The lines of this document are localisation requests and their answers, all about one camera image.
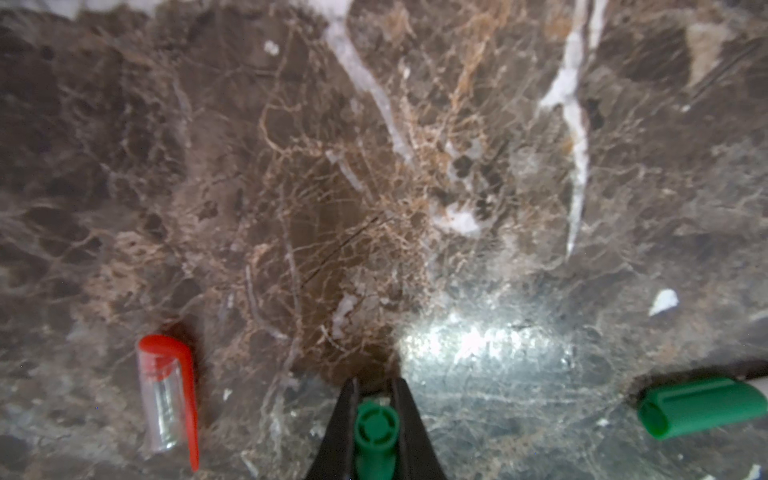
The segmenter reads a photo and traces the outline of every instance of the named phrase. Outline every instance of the red pen cap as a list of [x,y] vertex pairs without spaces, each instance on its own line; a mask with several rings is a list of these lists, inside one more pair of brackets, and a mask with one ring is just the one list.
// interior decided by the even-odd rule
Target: red pen cap
[[200,467],[194,368],[189,347],[165,335],[147,335],[136,345],[147,439],[164,452],[186,437],[192,471]]

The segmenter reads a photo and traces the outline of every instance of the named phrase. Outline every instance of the marble surface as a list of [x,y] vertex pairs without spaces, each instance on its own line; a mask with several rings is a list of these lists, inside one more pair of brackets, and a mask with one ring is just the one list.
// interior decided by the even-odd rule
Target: marble surface
[[766,4],[314,3],[0,4],[0,477],[191,478],[144,447],[156,331],[195,478],[302,478],[395,374],[456,480],[764,477],[768,419],[634,406],[768,372]]

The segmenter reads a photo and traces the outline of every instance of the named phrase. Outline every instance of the green cap held by gripper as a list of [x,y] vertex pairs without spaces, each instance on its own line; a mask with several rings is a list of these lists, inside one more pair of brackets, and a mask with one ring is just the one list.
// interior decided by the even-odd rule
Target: green cap held by gripper
[[760,390],[728,378],[714,378],[652,389],[637,416],[659,440],[743,422],[768,412]]
[[390,406],[370,400],[357,407],[355,470],[359,480],[392,480],[400,419]]

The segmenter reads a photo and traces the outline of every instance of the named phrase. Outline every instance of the green pen cap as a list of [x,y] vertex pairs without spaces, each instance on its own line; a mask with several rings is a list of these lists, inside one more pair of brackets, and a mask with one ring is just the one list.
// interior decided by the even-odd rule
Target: green pen cap
[[392,480],[400,418],[390,406],[367,400],[357,407],[355,470],[359,480]]
[[754,419],[768,412],[768,377],[737,382],[720,377],[650,390],[637,411],[659,440]]

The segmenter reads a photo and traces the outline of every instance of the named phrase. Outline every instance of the green marker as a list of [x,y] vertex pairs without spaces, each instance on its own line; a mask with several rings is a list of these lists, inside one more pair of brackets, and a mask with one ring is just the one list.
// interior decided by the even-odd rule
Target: green marker
[[390,406],[366,401],[357,407],[355,470],[360,480],[392,480],[400,418]]
[[768,377],[737,382],[720,377],[652,389],[637,416],[664,440],[743,422],[768,413]]

